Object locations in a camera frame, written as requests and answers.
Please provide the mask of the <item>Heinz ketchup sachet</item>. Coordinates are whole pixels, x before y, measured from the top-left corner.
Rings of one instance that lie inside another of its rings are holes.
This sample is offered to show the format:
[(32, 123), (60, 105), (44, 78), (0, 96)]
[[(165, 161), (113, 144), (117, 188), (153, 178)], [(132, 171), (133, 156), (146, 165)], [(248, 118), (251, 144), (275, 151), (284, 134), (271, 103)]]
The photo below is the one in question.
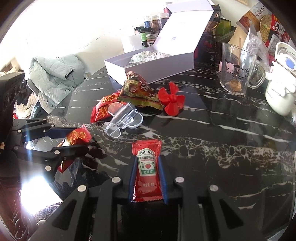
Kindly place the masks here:
[(163, 198), (158, 172), (161, 147), (160, 140), (141, 140), (132, 143), (132, 154), (137, 158), (132, 202), (157, 201)]

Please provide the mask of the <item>red yellow snack packet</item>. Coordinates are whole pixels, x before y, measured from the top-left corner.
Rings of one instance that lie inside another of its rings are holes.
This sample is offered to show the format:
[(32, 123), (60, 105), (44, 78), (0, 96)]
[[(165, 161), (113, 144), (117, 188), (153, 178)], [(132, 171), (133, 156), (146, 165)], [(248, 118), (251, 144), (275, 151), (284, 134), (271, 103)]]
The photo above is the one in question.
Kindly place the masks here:
[[(75, 130), (67, 134), (57, 147), (87, 144), (90, 142), (91, 138), (92, 135), (86, 128), (86, 125), (83, 124), (80, 128), (76, 128)], [(59, 172), (63, 173), (73, 162), (74, 159), (62, 161), (61, 165), (58, 168)]]

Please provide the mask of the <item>red gold candy packet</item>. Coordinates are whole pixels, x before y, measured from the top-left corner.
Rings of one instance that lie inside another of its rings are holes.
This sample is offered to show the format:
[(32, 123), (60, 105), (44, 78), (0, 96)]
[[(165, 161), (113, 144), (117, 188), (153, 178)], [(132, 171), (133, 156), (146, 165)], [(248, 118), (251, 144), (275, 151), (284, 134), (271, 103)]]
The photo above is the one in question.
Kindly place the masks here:
[(91, 117), (90, 117), (90, 122), (95, 123), (97, 121), (103, 120), (105, 118), (111, 117), (111, 114), (108, 113), (108, 107), (115, 102), (119, 102), (121, 104), (126, 104), (125, 102), (119, 101), (120, 92), (117, 91), (115, 93), (112, 93), (110, 95), (104, 96), (93, 108)]

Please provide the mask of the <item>clear plastic scoop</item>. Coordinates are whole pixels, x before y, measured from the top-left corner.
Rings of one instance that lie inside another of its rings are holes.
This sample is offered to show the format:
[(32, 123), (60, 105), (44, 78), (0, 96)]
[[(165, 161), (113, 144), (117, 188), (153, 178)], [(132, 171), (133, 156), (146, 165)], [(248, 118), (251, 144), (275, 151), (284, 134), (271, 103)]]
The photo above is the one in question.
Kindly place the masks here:
[(112, 138), (119, 138), (121, 131), (125, 128), (135, 129), (139, 127), (144, 120), (142, 114), (130, 102), (127, 104), (112, 103), (108, 107), (108, 113), (112, 116), (112, 119), (104, 124), (104, 132)]

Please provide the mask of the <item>brown triangular snack bag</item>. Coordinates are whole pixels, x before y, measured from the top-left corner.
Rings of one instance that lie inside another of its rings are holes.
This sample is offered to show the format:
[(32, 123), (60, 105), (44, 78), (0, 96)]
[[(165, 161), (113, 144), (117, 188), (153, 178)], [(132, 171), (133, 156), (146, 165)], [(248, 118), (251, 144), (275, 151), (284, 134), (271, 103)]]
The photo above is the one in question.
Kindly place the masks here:
[(133, 71), (126, 74), (126, 80), (117, 99), (142, 108), (163, 110), (158, 94), (143, 77)]

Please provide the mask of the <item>light green puffer jacket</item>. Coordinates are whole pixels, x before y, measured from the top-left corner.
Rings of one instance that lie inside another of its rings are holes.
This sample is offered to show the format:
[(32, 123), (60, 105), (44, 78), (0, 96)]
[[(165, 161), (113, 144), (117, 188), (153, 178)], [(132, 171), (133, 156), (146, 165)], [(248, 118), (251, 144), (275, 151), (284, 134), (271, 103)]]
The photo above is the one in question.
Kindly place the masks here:
[(35, 57), (27, 85), (37, 95), (41, 108), (50, 114), (84, 81), (84, 73), (83, 63), (74, 54), (55, 59)]

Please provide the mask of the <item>white patterned pouch left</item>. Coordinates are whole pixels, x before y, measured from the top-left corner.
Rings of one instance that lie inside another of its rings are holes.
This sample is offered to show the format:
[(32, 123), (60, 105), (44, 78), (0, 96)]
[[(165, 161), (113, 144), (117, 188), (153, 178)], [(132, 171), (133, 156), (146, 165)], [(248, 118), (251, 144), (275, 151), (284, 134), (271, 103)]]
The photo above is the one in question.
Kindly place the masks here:
[(142, 51), (140, 53), (133, 55), (131, 57), (129, 63), (133, 64), (133, 63), (143, 62), (143, 61), (145, 61), (146, 58), (148, 58), (152, 54), (154, 54), (154, 52), (152, 52), (152, 51)]

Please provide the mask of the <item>white patterned pouch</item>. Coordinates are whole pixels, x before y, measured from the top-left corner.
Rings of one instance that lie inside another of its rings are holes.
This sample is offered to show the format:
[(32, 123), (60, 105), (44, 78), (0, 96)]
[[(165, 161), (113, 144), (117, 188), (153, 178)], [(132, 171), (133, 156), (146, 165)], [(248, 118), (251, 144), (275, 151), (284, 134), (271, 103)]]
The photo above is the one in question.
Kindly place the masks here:
[(169, 54), (165, 54), (165, 53), (160, 53), (160, 52), (155, 52), (155, 53), (153, 53), (151, 55), (151, 59), (152, 60), (166, 58), (166, 57), (170, 57), (170, 55)]
[(129, 63), (133, 64), (133, 63), (143, 62), (143, 61), (145, 61), (146, 58), (148, 58), (152, 54), (154, 54), (154, 52), (152, 52), (152, 51), (142, 51), (140, 53), (133, 55), (131, 57)]

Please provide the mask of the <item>blue label clear jar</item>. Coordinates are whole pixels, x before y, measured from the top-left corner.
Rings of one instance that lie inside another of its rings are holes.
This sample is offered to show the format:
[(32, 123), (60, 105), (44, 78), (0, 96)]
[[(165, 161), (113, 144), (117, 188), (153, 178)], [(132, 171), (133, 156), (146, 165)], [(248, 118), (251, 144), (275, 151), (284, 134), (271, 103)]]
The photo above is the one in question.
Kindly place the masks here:
[(150, 24), (149, 20), (145, 20), (144, 25), (145, 25), (145, 28), (150, 28), (151, 27), (151, 24)]

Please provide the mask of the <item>white gift box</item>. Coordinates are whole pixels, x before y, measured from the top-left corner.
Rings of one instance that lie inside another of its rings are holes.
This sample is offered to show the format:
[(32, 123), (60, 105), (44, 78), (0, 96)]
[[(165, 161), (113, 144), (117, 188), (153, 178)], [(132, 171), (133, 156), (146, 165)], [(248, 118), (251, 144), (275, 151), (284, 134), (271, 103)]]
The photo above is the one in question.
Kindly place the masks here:
[(107, 74), (123, 85), (126, 75), (133, 71), (148, 83), (153, 83), (194, 68), (194, 51), (214, 12), (208, 1), (173, 1), (166, 6), (171, 12), (164, 28), (149, 51), (165, 54), (165, 58), (146, 63), (129, 61), (141, 49), (104, 61)]

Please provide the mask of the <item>white cartoon water bottle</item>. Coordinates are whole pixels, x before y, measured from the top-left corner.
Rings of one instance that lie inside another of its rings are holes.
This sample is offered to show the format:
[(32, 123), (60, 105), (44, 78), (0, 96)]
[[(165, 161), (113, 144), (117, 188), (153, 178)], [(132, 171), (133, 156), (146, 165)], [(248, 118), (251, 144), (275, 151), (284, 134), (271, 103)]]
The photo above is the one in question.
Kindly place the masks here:
[(287, 116), (295, 104), (295, 49), (287, 43), (277, 43), (272, 64), (265, 74), (265, 99), (276, 113)]

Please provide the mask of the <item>dark snack bag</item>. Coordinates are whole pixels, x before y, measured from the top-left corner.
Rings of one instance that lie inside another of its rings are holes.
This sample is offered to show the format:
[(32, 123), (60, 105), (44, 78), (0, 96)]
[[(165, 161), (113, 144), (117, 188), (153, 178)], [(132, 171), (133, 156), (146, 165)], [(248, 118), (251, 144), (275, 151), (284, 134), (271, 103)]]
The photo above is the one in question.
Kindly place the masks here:
[(211, 5), (213, 9), (212, 16), (204, 29), (199, 43), (194, 52), (195, 63), (215, 64), (217, 57), (216, 29), (220, 24), (221, 8), (217, 5)]

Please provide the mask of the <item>glass mug with cartoon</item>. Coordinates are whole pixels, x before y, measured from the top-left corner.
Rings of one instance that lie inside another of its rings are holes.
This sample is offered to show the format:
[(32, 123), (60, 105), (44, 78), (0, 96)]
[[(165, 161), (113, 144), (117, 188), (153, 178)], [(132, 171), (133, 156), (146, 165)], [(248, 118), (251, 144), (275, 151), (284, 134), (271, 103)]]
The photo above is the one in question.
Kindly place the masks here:
[(221, 86), (231, 94), (245, 95), (248, 88), (257, 89), (265, 81), (265, 70), (257, 56), (247, 50), (222, 43)]

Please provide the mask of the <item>dark label clear jar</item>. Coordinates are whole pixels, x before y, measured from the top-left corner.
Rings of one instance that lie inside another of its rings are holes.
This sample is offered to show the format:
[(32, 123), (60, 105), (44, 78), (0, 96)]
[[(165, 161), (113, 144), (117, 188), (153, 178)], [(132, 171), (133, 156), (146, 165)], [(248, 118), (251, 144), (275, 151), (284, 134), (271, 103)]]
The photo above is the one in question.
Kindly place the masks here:
[(159, 30), (161, 31), (164, 25), (166, 24), (167, 20), (169, 19), (170, 15), (169, 13), (161, 13), (158, 16), (158, 22), (159, 22)]

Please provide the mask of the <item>red Northeast barbecue bag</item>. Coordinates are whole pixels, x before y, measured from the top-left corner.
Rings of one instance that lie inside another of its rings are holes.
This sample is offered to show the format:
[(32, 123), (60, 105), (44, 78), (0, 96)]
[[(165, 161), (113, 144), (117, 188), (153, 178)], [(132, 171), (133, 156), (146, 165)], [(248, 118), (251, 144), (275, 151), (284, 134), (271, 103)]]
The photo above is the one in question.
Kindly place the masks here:
[(290, 40), (289, 34), (274, 14), (271, 15), (270, 31), (266, 42), (268, 45), (271, 42), (273, 35), (275, 35), (280, 40), (280, 42), (288, 43)]

